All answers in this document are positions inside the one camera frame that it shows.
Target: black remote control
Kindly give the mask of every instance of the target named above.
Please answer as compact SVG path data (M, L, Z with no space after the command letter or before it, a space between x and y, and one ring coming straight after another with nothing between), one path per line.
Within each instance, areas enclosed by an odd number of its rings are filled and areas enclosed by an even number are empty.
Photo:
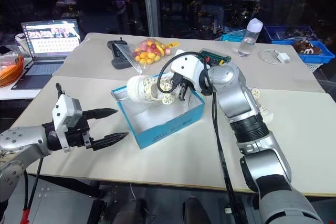
M114 68L116 69L124 69L131 67L132 65L125 57L125 55L119 50L116 44L127 45L127 42L122 40L122 38L120 38L120 40L110 40L107 42L107 46L108 48L111 49L113 54L113 60L111 61L112 66L114 66Z

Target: white charging cable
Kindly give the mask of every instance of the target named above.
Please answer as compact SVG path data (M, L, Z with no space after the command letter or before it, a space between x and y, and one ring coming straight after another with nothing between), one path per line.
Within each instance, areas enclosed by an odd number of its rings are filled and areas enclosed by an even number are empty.
M264 54L270 54L272 56L276 56L276 58L278 60L277 61L271 61L271 60L265 59ZM289 63L289 60L290 60L288 54L286 54L285 52L278 52L275 49L265 49L265 50L259 52L258 56L264 62L269 63L269 64L273 64L273 65L281 64L281 63Z

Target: open cardboard box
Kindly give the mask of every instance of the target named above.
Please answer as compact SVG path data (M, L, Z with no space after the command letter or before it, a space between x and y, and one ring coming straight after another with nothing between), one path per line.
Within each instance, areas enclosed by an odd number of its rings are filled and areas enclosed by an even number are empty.
M188 90L185 101L176 99L171 105L135 103L127 94L126 86L111 91L124 114L140 149L198 121L203 113L204 100Z

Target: white bottle cap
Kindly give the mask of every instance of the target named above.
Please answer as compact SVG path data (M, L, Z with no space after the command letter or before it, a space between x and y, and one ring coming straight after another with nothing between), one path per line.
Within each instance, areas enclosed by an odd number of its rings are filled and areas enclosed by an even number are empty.
M248 23L246 29L248 31L251 31L252 33L259 33L261 29L263 28L262 26L263 26L263 23L260 20L254 18Z

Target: white bottle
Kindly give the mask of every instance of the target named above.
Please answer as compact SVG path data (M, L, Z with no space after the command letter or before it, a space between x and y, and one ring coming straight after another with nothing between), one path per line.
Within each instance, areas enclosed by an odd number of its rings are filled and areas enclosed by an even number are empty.
M263 23L254 18L252 19L247 27L243 40L241 41L238 48L238 55L242 57L247 57L251 54L253 45L256 43L257 38L261 29L263 28Z

